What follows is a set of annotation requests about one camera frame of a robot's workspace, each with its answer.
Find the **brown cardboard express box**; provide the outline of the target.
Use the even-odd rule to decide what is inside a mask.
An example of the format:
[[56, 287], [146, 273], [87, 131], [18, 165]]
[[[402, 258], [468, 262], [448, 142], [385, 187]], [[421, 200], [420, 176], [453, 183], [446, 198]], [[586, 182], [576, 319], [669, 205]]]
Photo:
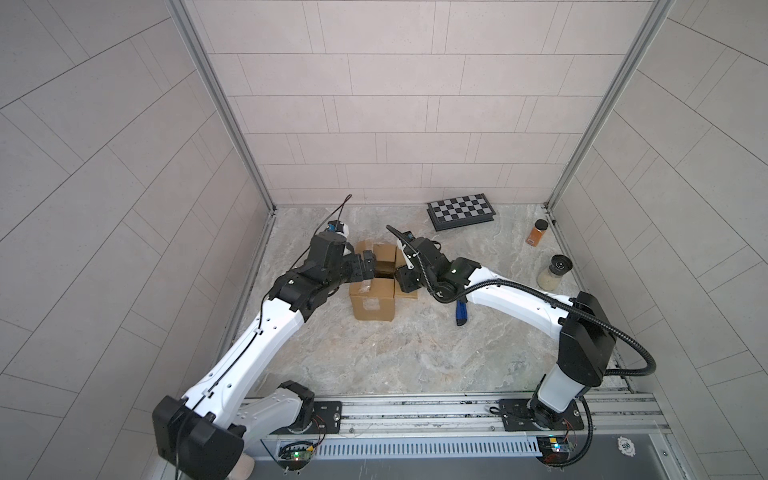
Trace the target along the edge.
[[375, 256], [374, 278], [349, 286], [353, 315], [359, 321], [391, 322], [396, 314], [396, 301], [416, 300], [418, 292], [405, 293], [395, 279], [396, 270], [406, 265], [397, 245], [359, 241], [356, 251], [362, 253], [365, 250], [371, 250]]

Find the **left green circuit board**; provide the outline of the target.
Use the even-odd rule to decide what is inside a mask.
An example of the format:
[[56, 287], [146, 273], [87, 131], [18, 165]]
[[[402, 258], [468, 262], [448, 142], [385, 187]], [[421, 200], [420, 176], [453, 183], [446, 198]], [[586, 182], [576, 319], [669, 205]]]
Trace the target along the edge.
[[282, 446], [279, 459], [289, 464], [308, 463], [312, 460], [316, 445], [310, 441], [296, 441]]

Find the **white spice jar black lid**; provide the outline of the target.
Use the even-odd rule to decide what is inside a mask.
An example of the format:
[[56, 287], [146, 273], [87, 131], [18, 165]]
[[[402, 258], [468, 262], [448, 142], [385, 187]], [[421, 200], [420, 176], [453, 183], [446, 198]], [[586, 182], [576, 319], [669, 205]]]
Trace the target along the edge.
[[563, 277], [572, 270], [572, 260], [562, 254], [551, 257], [549, 264], [539, 273], [537, 285], [545, 291], [554, 292]]

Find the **aluminium mounting rail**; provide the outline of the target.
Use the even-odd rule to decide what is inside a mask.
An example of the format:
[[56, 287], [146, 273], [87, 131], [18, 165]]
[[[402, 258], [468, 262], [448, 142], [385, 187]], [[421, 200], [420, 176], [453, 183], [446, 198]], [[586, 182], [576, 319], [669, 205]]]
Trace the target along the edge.
[[534, 423], [525, 392], [319, 397], [315, 409], [328, 440], [584, 434], [588, 419], [596, 434], [670, 431], [652, 394], [608, 389], [585, 400], [590, 415], [575, 402], [552, 430]]

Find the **white round sticker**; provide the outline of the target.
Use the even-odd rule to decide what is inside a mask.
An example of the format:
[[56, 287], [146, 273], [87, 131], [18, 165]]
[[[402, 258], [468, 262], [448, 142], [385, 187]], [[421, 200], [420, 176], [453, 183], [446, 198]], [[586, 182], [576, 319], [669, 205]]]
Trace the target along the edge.
[[637, 454], [635, 443], [628, 437], [619, 436], [617, 438], [617, 447], [624, 456], [632, 458]]

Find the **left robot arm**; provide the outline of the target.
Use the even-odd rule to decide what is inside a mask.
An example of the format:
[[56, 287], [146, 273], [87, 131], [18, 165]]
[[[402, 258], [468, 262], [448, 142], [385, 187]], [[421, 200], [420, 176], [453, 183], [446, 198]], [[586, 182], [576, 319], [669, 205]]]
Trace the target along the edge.
[[316, 233], [304, 263], [278, 277], [260, 311], [218, 363], [180, 398], [164, 397], [152, 412], [159, 455], [178, 475], [227, 479], [246, 465], [249, 445], [282, 428], [314, 426], [314, 393], [287, 381], [250, 405], [247, 394], [283, 344], [346, 283], [374, 276], [372, 252], [355, 252], [339, 220]]

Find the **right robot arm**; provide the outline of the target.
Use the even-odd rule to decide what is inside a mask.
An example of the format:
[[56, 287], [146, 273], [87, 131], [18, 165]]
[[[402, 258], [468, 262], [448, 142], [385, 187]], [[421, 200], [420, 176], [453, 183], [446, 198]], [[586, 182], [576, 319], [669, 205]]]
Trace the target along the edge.
[[508, 280], [467, 258], [448, 259], [435, 243], [389, 225], [406, 259], [408, 288], [423, 287], [437, 301], [489, 307], [542, 331], [558, 345], [555, 366], [537, 387], [529, 409], [560, 416], [575, 399], [599, 386], [618, 339], [600, 316], [596, 300], [580, 293], [574, 299]]

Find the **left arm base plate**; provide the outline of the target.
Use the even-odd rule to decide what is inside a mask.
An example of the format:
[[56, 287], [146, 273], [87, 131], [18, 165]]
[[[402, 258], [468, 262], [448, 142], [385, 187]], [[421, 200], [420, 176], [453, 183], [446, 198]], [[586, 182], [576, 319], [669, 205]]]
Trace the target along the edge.
[[312, 413], [305, 424], [283, 427], [272, 432], [272, 435], [321, 435], [338, 434], [342, 417], [343, 403], [341, 401], [315, 401]]

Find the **green circuit board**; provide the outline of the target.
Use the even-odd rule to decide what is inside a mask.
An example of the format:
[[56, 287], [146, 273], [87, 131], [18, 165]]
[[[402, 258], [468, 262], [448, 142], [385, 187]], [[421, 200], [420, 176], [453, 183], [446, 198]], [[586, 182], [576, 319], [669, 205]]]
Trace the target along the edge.
[[539, 436], [536, 438], [541, 456], [538, 460], [545, 464], [561, 464], [567, 461], [571, 445], [564, 436]]
[[296, 441], [282, 446], [279, 459], [289, 464], [308, 463], [312, 460], [316, 445], [310, 441]]

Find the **right green circuit board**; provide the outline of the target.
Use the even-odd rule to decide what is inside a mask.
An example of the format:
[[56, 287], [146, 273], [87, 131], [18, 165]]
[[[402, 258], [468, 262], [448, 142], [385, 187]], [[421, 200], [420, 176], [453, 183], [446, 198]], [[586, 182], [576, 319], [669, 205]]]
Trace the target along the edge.
[[536, 438], [541, 456], [538, 460], [545, 464], [561, 464], [567, 461], [571, 445], [564, 436], [539, 436]]

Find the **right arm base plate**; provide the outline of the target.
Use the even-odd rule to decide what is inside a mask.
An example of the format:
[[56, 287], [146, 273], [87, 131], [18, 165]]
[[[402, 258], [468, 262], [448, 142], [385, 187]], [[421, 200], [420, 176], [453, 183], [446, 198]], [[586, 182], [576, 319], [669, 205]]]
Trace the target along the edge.
[[526, 399], [501, 399], [497, 408], [504, 430], [515, 431], [565, 431], [584, 430], [585, 416], [576, 399], [572, 399], [564, 412], [554, 412], [544, 405], [530, 405]]

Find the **black white chessboard box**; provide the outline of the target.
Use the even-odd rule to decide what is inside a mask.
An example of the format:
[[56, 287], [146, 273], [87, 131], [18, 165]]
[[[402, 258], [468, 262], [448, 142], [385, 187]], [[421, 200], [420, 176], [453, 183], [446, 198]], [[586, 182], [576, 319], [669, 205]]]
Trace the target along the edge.
[[429, 202], [427, 213], [436, 231], [490, 222], [496, 215], [483, 193]]

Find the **orange spice bottle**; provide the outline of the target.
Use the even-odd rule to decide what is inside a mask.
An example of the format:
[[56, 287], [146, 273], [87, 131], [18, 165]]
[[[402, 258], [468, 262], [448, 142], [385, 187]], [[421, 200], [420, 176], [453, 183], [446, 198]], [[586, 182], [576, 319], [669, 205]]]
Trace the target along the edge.
[[534, 225], [530, 233], [528, 234], [525, 240], [525, 243], [530, 246], [536, 247], [540, 243], [544, 233], [548, 230], [548, 228], [549, 228], [549, 222], [547, 220], [537, 219], [534, 222]]

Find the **blue utility knife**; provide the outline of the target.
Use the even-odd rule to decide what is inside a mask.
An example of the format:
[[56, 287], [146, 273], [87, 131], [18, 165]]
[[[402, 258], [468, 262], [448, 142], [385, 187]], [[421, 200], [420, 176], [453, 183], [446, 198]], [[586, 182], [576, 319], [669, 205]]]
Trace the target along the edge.
[[456, 325], [464, 326], [468, 322], [468, 318], [467, 303], [462, 299], [457, 300], [455, 308]]

